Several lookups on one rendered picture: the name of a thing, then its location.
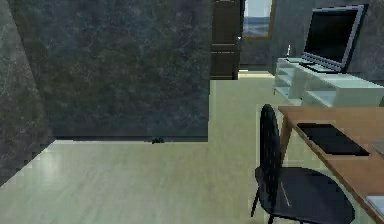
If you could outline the brown wooden table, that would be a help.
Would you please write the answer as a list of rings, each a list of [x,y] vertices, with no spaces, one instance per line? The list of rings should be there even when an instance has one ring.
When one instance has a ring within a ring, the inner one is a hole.
[[[280,106],[285,150],[296,132],[376,222],[384,214],[368,200],[384,196],[384,155],[374,144],[384,140],[384,107]]]

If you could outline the dark brown room door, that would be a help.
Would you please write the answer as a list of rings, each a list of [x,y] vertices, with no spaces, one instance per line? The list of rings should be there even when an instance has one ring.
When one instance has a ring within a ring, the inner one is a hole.
[[[239,67],[240,1],[213,0],[212,80],[235,80]]]

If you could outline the black flat laptop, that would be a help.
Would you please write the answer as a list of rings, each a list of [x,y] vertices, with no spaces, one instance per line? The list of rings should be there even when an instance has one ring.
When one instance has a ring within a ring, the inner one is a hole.
[[[298,127],[326,154],[368,156],[369,152],[332,124],[299,123]]]

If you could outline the pale blue flat object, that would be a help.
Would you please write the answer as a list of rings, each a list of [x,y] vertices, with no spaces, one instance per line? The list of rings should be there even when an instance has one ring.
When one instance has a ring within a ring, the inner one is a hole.
[[[384,217],[384,195],[369,195],[366,199],[374,207],[375,211]]]

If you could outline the black flat screen television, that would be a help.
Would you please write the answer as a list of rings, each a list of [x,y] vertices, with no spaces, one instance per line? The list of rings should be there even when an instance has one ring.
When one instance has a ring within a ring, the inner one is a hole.
[[[368,4],[313,9],[302,58],[345,73],[367,9]]]

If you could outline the white television stand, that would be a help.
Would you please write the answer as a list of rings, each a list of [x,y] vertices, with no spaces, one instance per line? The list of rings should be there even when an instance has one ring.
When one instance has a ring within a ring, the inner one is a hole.
[[[384,86],[343,73],[321,73],[301,65],[301,58],[279,58],[273,91],[294,106],[377,107],[384,105]]]

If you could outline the grey flat object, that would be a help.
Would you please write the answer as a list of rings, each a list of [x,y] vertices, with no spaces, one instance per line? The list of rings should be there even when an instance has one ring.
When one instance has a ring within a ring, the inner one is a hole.
[[[374,141],[372,143],[372,148],[384,157],[384,140]]]

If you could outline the black chair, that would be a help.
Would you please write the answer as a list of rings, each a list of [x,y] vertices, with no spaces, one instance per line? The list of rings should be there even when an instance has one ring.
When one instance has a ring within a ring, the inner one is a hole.
[[[352,203],[329,176],[304,167],[285,167],[282,162],[279,128],[273,107],[260,112],[259,166],[255,168],[257,191],[250,213],[260,206],[268,215],[300,224],[351,224]]]

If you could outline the framed landscape picture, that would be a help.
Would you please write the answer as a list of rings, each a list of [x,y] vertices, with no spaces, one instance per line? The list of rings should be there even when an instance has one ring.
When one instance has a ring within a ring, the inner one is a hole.
[[[243,37],[249,41],[269,40],[276,0],[245,0]]]

